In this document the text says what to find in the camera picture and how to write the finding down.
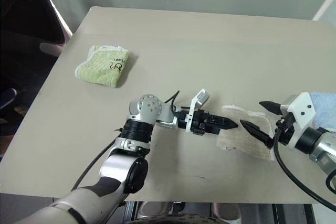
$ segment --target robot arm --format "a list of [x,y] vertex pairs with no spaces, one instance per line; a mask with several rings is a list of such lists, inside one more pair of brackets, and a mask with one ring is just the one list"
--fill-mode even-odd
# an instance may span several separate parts
[[155,124],[171,129],[180,127],[199,135],[205,132],[218,134],[220,129],[238,126],[228,118],[195,110],[208,98],[209,94],[201,90],[189,111],[174,106],[173,102],[170,105],[163,103],[152,94],[132,101],[121,134],[101,166],[99,181],[73,190],[19,223],[105,223],[128,194],[143,187],[148,171],[145,156],[150,151],[149,142]]
[[336,190],[330,185],[332,178],[336,175],[336,134],[321,127],[318,129],[310,127],[316,113],[309,93],[290,96],[284,105],[269,101],[260,102],[260,105],[276,115],[282,115],[276,123],[278,126],[276,136],[271,138],[258,126],[241,120],[243,127],[268,148],[274,146],[278,163],[295,184],[318,202],[336,211],[334,205],[319,197],[294,177],[282,162],[277,149],[279,142],[291,149],[308,154],[309,158],[327,174],[326,185],[331,192],[336,194]]

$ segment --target green towel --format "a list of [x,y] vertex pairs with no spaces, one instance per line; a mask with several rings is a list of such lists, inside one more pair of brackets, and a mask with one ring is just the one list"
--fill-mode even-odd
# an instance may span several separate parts
[[89,56],[75,69],[78,79],[116,87],[125,68],[128,51],[122,47],[92,46]]

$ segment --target blue towel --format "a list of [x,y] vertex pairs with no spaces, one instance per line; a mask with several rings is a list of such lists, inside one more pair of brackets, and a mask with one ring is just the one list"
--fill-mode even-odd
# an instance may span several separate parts
[[336,132],[336,93],[311,92],[310,97],[316,111],[314,126]]

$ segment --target dark floor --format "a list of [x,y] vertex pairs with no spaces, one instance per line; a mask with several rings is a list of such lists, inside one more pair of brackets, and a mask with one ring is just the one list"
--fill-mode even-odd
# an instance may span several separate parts
[[[0,223],[12,224],[50,205],[53,198],[0,194]],[[286,224],[307,224],[303,205],[283,205]],[[243,224],[273,224],[272,204],[239,204]],[[122,223],[125,206],[118,208],[108,224]],[[208,215],[210,203],[186,203],[181,214]]]

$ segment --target black chair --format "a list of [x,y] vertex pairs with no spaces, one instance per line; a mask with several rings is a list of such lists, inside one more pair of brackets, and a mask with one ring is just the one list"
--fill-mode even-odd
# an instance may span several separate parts
[[6,135],[22,121],[14,106],[30,107],[69,36],[50,0],[0,0],[0,7],[1,117],[8,119],[1,135]]

